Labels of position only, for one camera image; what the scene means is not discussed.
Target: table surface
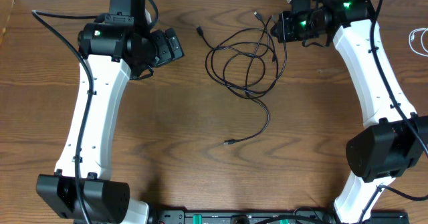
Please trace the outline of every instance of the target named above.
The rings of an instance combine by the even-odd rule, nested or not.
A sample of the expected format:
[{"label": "table surface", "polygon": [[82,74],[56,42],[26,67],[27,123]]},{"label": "table surface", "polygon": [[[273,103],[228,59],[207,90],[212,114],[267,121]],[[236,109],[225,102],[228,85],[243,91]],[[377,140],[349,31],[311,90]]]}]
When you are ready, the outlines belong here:
[{"label": "table surface", "polygon": [[[363,130],[360,104],[346,66],[334,47],[288,44],[288,65],[263,97],[272,119],[266,131],[231,146],[228,138],[257,132],[264,111],[216,84],[205,72],[209,51],[197,35],[203,26],[212,44],[289,9],[285,0],[155,0],[157,27],[175,28],[185,57],[130,82],[122,98],[113,141],[113,181],[130,185],[131,196],[159,206],[189,210],[286,210],[326,207],[341,192],[350,169],[348,140]],[[15,0],[0,47],[0,223],[69,223],[37,196],[38,174],[52,174],[70,127],[78,91],[78,61],[31,10],[70,15],[108,11],[109,0]],[[86,21],[48,19],[77,46]],[[427,59],[407,43],[411,30],[426,27],[428,0],[385,0],[379,18],[387,55],[402,89],[420,115],[428,114]],[[259,34],[237,40],[256,40]],[[284,51],[277,45],[280,62]],[[219,66],[230,57],[220,53]],[[247,59],[231,66],[243,82]],[[267,65],[266,87],[273,79]],[[256,78],[259,73],[251,73]],[[392,187],[426,195],[428,161]],[[378,210],[405,210],[426,223],[426,203],[385,192]]]}]

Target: cable connector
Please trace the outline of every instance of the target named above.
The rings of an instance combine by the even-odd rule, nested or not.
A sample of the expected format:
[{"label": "cable connector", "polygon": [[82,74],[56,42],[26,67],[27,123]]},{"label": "cable connector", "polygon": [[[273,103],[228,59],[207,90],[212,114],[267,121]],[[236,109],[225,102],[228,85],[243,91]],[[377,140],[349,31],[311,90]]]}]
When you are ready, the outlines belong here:
[{"label": "cable connector", "polygon": [[231,140],[225,140],[225,142],[223,142],[224,145],[230,145],[230,144],[235,144],[236,140],[231,139]]},{"label": "cable connector", "polygon": [[263,17],[261,16],[261,14],[260,13],[258,13],[257,11],[255,11],[254,12],[254,15],[255,15],[255,17],[258,19],[258,20],[262,20],[263,19]]},{"label": "cable connector", "polygon": [[198,32],[199,36],[203,37],[203,30],[202,27],[198,25],[196,25],[196,31]]}]

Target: white cord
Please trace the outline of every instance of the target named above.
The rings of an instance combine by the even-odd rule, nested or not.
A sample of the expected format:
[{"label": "white cord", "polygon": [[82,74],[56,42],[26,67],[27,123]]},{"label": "white cord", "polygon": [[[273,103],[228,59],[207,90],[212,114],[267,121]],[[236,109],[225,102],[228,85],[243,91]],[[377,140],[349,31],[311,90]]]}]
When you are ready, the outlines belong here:
[{"label": "white cord", "polygon": [[415,53],[417,53],[417,54],[419,54],[419,55],[421,55],[421,56],[425,56],[425,57],[428,57],[428,55],[427,54],[424,54],[424,53],[419,53],[418,51],[416,51],[416,50],[414,50],[413,49],[413,46],[412,46],[412,41],[413,40],[415,40],[415,33],[417,33],[417,32],[419,32],[419,31],[423,31],[423,33],[422,33],[422,35],[421,35],[421,45],[422,45],[422,48],[428,53],[428,50],[425,48],[425,46],[423,45],[423,35],[425,34],[425,32],[426,31],[428,31],[428,28],[419,28],[419,29],[415,29],[415,30],[413,30],[412,32],[410,32],[410,34],[409,34],[409,46],[410,46],[410,48],[412,49],[412,51],[413,52],[415,52]]}]

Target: tangled black cable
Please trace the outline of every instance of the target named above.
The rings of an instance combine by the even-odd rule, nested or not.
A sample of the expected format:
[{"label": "tangled black cable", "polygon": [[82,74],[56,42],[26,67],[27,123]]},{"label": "tangled black cable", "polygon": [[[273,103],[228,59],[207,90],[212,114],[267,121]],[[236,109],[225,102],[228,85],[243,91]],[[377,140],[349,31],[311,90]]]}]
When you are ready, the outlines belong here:
[{"label": "tangled black cable", "polygon": [[[218,46],[213,47],[212,45],[210,45],[208,43],[208,41],[205,39],[204,35],[203,35],[203,30],[201,28],[201,26],[197,27],[197,32],[198,34],[203,38],[203,41],[207,44],[208,47],[211,48],[211,50],[208,52],[207,57],[205,58],[205,69],[207,70],[207,73],[209,75],[209,77],[211,79],[213,79],[214,81],[216,81],[218,84],[225,86],[228,90],[230,90],[230,92],[232,92],[233,94],[235,94],[236,96],[246,99],[246,100],[251,100],[253,102],[255,102],[256,104],[260,105],[263,110],[265,110],[266,112],[266,123],[264,124],[263,128],[248,137],[245,138],[241,138],[241,139],[230,139],[230,140],[226,140],[224,142],[224,144],[234,144],[236,142],[241,142],[244,140],[248,140],[250,138],[256,137],[257,135],[261,134],[266,127],[268,127],[269,121],[270,121],[270,113],[268,110],[268,107],[260,100],[260,98],[262,96],[264,96],[265,94],[267,94],[276,84],[277,80],[281,77],[281,75],[283,74],[285,68],[286,68],[286,63],[287,63],[287,48],[286,48],[286,43],[284,42],[284,52],[285,52],[285,60],[284,60],[284,64],[282,66],[282,69],[280,71],[280,66],[278,63],[278,58],[276,55],[276,51],[275,51],[275,45],[274,45],[274,41],[271,37],[271,35],[268,32],[268,24],[270,22],[270,20],[272,19],[272,17],[270,17],[267,22],[265,23],[264,20],[262,19],[261,15],[257,12],[254,13],[255,17],[261,21],[261,23],[263,24],[263,29],[260,28],[256,28],[256,27],[250,27],[250,28],[246,28],[246,29],[242,29],[236,33],[234,33],[232,36],[228,37],[226,40],[222,41]],[[251,42],[251,41],[245,41],[245,42],[237,42],[237,43],[232,43],[230,45],[224,45],[226,42],[228,42],[229,40],[231,40],[232,38],[234,38],[236,35],[246,32],[246,31],[261,31],[261,36],[258,42]],[[262,43],[262,39],[264,35],[267,35],[267,43]],[[255,45],[255,50],[253,53],[249,53],[249,52],[244,52],[241,50],[236,49],[236,46],[239,45],[245,45],[245,44],[250,44],[250,45]],[[264,46],[266,47],[266,50],[262,53],[262,54],[257,54],[257,51],[259,50],[260,46]],[[223,67],[223,73],[222,76],[219,76],[219,74],[217,74],[217,72],[214,70],[214,54],[216,51],[219,50],[233,50],[235,52],[237,52],[234,56],[232,56],[231,58],[229,58],[229,60],[226,61],[224,67]],[[266,55],[268,53],[268,51],[271,51],[273,53],[273,58],[272,61],[276,63],[276,74],[275,74],[275,79],[273,80],[273,82],[271,83],[271,85],[269,86],[268,89],[266,90],[262,90],[262,91],[257,91],[257,90],[250,90],[250,87],[254,87],[256,84],[258,84],[263,77],[265,76],[266,73],[266,64],[263,60],[263,56]],[[209,56],[211,55],[211,71],[208,68],[208,62],[209,62]],[[234,84],[233,82],[230,82],[228,80],[226,80],[225,77],[225,72],[226,72],[226,68],[227,66],[232,62],[232,60],[234,60],[237,56],[240,55],[244,55],[246,57],[251,58],[251,60],[249,61],[248,64],[248,68],[247,68],[247,73],[245,75],[245,84],[243,86],[240,86],[238,84]],[[258,80],[256,80],[253,83],[248,83],[248,75],[249,75],[249,71],[251,69],[251,65],[254,61],[254,59],[258,59],[262,64],[263,64],[263,73],[261,74],[260,78]]]}]

